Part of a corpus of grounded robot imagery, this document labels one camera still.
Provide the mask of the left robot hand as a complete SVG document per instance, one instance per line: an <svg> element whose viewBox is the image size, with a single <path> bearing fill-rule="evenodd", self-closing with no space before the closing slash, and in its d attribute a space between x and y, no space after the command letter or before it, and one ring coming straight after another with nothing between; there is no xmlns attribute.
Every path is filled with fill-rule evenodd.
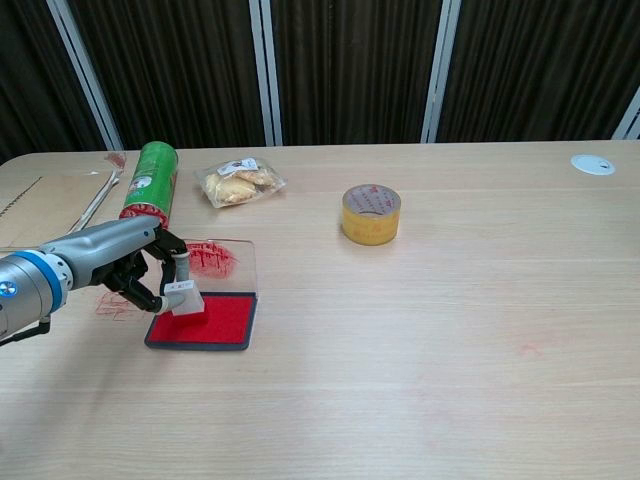
<svg viewBox="0 0 640 480"><path fill-rule="evenodd" d="M139 309L166 311L165 285L189 279L189 252L184 240L161 226L154 216L109 221L52 241L46 250L65 260L75 289L104 285ZM148 271L144 255L161 262L159 293L140 279Z"/></svg>

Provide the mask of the red ink pad clear lid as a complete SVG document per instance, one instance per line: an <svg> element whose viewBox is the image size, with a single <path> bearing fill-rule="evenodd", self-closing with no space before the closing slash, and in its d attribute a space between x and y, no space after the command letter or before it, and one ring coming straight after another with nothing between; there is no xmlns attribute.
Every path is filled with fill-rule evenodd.
<svg viewBox="0 0 640 480"><path fill-rule="evenodd" d="M255 249L250 241L188 239L190 278L202 313L156 315L145 337L150 348L241 351L249 346L258 303Z"/></svg>

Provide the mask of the brown spiral notebook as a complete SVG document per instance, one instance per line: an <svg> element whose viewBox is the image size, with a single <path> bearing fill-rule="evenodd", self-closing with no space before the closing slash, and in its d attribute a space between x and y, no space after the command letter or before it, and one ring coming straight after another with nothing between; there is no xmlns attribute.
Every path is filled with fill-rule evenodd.
<svg viewBox="0 0 640 480"><path fill-rule="evenodd" d="M41 176L0 210L0 253L32 249L87 226L122 171Z"/></svg>

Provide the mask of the green cylindrical can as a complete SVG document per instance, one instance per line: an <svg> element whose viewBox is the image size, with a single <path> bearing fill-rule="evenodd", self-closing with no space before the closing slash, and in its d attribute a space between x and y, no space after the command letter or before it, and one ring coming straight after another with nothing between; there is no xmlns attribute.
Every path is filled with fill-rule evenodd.
<svg viewBox="0 0 640 480"><path fill-rule="evenodd" d="M152 141L143 146L129 184L120 218L150 215L169 228L179 157L169 144Z"/></svg>

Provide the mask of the clear bag of cookies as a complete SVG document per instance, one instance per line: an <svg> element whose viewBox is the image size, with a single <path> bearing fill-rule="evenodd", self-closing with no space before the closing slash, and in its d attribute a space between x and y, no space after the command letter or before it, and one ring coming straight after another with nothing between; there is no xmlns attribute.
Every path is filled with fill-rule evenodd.
<svg viewBox="0 0 640 480"><path fill-rule="evenodd" d="M244 157L194 171L216 209L252 203L282 190L286 180L264 159Z"/></svg>

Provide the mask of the yellow tape roll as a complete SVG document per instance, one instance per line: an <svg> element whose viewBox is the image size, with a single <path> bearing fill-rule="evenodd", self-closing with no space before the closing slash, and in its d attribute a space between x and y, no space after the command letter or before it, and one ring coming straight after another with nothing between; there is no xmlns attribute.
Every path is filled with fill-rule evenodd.
<svg viewBox="0 0 640 480"><path fill-rule="evenodd" d="M341 230L352 242L378 246L392 241L398 231L401 198L379 184L351 187L342 197Z"/></svg>

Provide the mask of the grey partition frame post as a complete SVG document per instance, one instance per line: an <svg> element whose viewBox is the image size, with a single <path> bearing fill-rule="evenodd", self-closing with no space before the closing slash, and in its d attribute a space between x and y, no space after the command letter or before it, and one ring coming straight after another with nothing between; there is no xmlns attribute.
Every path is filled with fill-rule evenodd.
<svg viewBox="0 0 640 480"><path fill-rule="evenodd" d="M283 146L271 0L248 0L248 5L265 144Z"/></svg>
<svg viewBox="0 0 640 480"><path fill-rule="evenodd" d="M612 140L640 139L640 85L611 137Z"/></svg>
<svg viewBox="0 0 640 480"><path fill-rule="evenodd" d="M434 143L444 104L462 0L442 0L420 141Z"/></svg>
<svg viewBox="0 0 640 480"><path fill-rule="evenodd" d="M124 149L118 128L67 0L45 0L108 150Z"/></svg>

